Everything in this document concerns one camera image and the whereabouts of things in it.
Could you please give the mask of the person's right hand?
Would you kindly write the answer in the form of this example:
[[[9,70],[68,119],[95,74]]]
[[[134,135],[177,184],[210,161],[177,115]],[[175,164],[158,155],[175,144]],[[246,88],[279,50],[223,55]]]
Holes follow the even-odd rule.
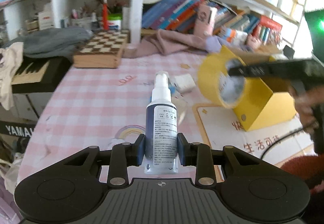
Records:
[[[289,94],[294,99],[294,105],[299,119],[305,132],[309,135],[313,135],[315,129],[318,127],[318,123],[314,117],[313,109],[323,104],[323,86],[317,86],[304,94],[297,95],[296,90],[291,86],[289,88]]]

